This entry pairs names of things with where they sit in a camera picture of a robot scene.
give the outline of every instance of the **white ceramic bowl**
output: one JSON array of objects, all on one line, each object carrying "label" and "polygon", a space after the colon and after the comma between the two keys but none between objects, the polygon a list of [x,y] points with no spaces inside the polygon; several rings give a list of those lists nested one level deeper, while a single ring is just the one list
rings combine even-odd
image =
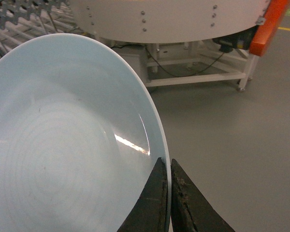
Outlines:
[{"label": "white ceramic bowl", "polygon": [[158,157],[170,187],[157,110],[108,47],[47,35],[0,60],[0,232],[115,232]]}]

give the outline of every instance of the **gray floor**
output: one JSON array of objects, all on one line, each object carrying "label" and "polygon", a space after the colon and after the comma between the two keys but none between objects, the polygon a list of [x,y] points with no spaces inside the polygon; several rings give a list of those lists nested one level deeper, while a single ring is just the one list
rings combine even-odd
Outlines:
[{"label": "gray floor", "polygon": [[171,158],[235,231],[290,232],[290,31],[278,30],[243,93],[213,82],[151,96]]}]

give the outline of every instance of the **machine leg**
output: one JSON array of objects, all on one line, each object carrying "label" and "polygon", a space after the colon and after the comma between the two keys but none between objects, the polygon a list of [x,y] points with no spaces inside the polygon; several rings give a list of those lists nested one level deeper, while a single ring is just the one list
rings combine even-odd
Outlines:
[{"label": "machine leg", "polygon": [[[154,43],[152,44],[150,47],[149,47],[149,51],[150,51],[150,54],[153,56],[153,58],[155,60],[158,60],[159,59],[159,43]],[[152,67],[152,72],[153,73],[157,73],[158,72],[158,66],[153,66]]]},{"label": "machine leg", "polygon": [[253,54],[249,54],[247,63],[245,65],[244,73],[246,75],[245,78],[241,79],[238,86],[238,91],[243,92],[245,90],[247,81],[252,78],[252,75],[256,69],[259,57]]}]

